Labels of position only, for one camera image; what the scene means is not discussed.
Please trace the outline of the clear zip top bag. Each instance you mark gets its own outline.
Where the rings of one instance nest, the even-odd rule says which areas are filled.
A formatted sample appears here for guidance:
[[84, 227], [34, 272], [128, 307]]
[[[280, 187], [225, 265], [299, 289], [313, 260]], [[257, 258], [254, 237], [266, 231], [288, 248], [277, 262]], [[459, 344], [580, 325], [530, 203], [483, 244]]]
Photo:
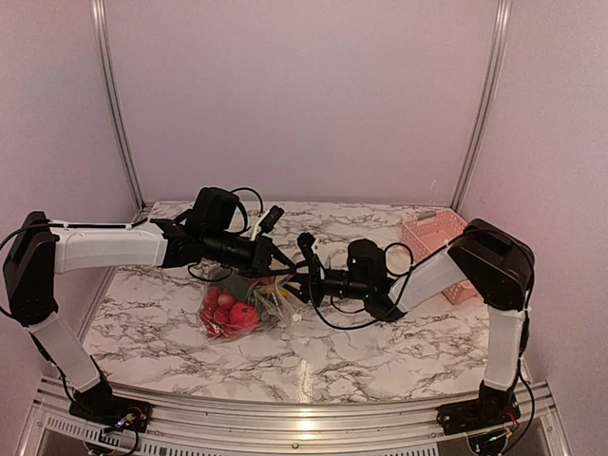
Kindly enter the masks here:
[[236, 340], [302, 320], [289, 300], [284, 276], [249, 278], [232, 268], [215, 267], [207, 276], [191, 277], [204, 285], [199, 323], [210, 341]]

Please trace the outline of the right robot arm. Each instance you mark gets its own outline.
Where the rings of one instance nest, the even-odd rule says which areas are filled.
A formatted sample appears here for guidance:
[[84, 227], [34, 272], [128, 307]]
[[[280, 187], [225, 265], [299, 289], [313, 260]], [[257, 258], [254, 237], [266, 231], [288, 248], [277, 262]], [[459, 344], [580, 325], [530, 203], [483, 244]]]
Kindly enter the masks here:
[[488, 308], [487, 364], [478, 397], [454, 403], [444, 412], [458, 413], [489, 426], [515, 402], [522, 357], [529, 338], [529, 302], [535, 285], [535, 258], [518, 239], [475, 218], [454, 239], [408, 269], [390, 271], [387, 249], [360, 238], [347, 250], [347, 265], [334, 269], [318, 254], [310, 233], [297, 239], [303, 259], [285, 289], [318, 309], [326, 298], [359, 300], [372, 322], [394, 322], [451, 287], [466, 284]]

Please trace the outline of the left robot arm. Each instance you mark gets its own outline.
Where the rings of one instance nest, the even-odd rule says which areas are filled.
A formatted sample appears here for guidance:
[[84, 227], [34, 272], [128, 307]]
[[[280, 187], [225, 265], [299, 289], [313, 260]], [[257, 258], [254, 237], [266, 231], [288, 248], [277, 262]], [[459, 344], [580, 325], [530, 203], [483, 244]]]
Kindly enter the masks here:
[[54, 278], [117, 266], [172, 269], [202, 260], [252, 278], [294, 273], [295, 264], [269, 236], [282, 210], [273, 206], [252, 228], [230, 231], [234, 213], [243, 209], [236, 191], [204, 187], [193, 207], [175, 218], [71, 223], [31, 212], [1, 243], [9, 248], [2, 268], [9, 305], [2, 313], [28, 330], [41, 353], [71, 383], [77, 411], [101, 423], [113, 422], [129, 405], [114, 395], [92, 357], [60, 319]]

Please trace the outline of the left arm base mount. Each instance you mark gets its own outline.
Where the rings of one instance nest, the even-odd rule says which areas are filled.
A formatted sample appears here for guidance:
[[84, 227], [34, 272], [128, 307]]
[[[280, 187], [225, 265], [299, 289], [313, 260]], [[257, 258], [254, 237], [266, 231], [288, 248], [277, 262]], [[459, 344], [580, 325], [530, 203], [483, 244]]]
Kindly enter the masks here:
[[69, 407], [72, 416], [107, 428], [117, 428], [121, 419], [132, 414], [134, 418], [131, 428], [139, 433], [146, 432], [151, 412], [152, 405], [148, 402], [118, 396], [112, 396], [94, 406], [88, 406], [83, 401], [73, 401]]

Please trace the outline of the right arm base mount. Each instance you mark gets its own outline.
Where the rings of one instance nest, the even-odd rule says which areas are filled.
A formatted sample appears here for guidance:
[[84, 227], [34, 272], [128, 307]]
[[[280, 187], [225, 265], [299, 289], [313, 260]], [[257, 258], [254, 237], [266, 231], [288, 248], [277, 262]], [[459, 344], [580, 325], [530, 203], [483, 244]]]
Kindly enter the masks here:
[[438, 407], [436, 420], [445, 435], [454, 435], [515, 423], [521, 416], [515, 402], [500, 406], [497, 402], [476, 399]]

